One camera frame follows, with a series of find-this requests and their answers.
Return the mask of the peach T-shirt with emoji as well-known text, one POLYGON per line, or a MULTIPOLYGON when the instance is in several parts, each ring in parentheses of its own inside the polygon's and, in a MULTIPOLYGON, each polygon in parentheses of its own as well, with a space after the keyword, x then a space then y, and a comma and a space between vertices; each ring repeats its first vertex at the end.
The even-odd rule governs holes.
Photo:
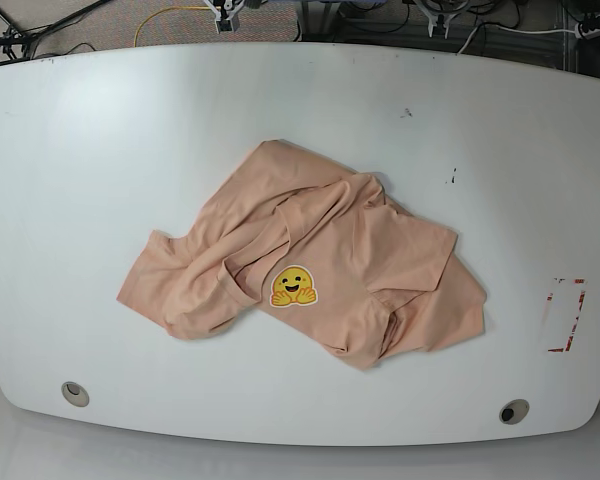
POLYGON ((256 308, 366 370, 483 333, 486 294, 456 241, 375 176, 266 141, 187 235, 151 234, 118 299, 182 340, 219 334, 256 308))

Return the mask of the red tape rectangle marking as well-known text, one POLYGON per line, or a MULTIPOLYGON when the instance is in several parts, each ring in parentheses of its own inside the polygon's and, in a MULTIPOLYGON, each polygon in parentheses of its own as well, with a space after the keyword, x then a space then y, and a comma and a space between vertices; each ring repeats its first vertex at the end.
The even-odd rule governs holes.
POLYGON ((552 281, 542 317, 541 349, 547 353, 571 350, 587 291, 584 278, 552 281))

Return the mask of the left table grommet hole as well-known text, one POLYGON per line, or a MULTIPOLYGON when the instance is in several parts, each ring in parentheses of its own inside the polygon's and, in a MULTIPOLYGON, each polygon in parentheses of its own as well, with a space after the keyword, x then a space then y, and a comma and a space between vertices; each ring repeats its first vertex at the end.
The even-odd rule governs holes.
POLYGON ((84 408, 89 405, 89 394, 84 387, 75 382, 65 382, 61 386, 64 399, 71 405, 84 408))

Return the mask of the table grommet hole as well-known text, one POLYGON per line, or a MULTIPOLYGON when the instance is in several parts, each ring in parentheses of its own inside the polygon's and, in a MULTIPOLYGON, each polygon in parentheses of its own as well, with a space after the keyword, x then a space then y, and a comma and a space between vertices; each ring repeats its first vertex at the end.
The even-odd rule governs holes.
POLYGON ((89 394, 84 387, 75 382, 65 382, 61 386, 64 399, 71 405, 84 408, 89 405, 89 394))
POLYGON ((529 410, 530 405, 527 400, 515 399, 503 406, 499 419, 505 425, 516 425, 527 416, 529 410))

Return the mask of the right table grommet hole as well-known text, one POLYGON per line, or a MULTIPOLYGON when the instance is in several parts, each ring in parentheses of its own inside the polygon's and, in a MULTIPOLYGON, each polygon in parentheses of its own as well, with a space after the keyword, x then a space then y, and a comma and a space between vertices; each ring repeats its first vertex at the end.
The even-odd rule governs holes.
POLYGON ((503 406, 499 419, 505 425, 516 425, 527 416, 529 410, 530 405, 527 400, 515 399, 503 406))

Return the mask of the black tripod legs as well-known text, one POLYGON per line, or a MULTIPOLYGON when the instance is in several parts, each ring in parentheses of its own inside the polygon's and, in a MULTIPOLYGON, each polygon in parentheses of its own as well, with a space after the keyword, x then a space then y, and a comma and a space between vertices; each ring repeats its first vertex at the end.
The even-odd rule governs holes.
POLYGON ((2 7, 0 20, 6 30, 0 36, 0 66, 31 61, 40 43, 60 31, 80 23, 97 9, 112 3, 112 0, 95 1, 71 14, 38 27, 23 28, 2 7))

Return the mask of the white power strip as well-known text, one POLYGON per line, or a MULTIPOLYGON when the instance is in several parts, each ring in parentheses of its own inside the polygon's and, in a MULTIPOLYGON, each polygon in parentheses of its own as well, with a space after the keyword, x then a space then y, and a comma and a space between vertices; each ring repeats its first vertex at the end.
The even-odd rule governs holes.
POLYGON ((577 24, 575 35, 578 39, 593 39, 600 36, 600 12, 586 14, 577 24))

